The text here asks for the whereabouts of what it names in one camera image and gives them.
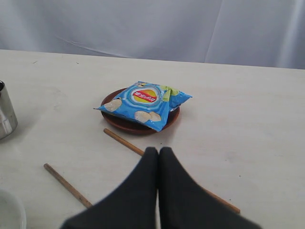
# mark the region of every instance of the stainless steel cup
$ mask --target stainless steel cup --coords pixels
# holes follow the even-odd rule
[[[17,118],[4,82],[0,81],[0,139],[10,135],[17,127]]]

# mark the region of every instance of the blue chip bag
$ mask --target blue chip bag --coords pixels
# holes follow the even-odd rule
[[[170,111],[189,98],[174,88],[139,81],[97,109],[161,131]]]

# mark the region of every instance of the white backdrop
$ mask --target white backdrop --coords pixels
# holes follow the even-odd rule
[[[0,0],[0,49],[305,69],[305,0]]]

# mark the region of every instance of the lay's logo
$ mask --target lay's logo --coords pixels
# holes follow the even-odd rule
[[[141,103],[153,103],[157,99],[157,95],[153,90],[136,91],[133,94],[135,101]]]

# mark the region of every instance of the brown plate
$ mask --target brown plate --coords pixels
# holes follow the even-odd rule
[[[125,89],[126,88],[122,88],[120,90],[112,92],[110,95],[108,95],[106,98],[104,98],[101,106],[106,103],[109,103],[118,93],[124,91]],[[170,125],[172,125],[176,121],[176,119],[178,118],[179,112],[180,112],[180,108],[178,107],[176,110],[169,113],[167,123],[166,123],[165,127],[163,127],[162,130],[168,128]],[[121,129],[127,133],[136,134],[136,135],[149,135],[149,134],[153,134],[153,133],[157,132],[142,124],[134,123],[134,122],[122,119],[122,118],[118,118],[118,117],[115,117],[115,116],[105,113],[105,112],[101,112],[101,113],[102,113],[104,119],[109,124],[113,125],[114,127],[118,128],[118,129]]]

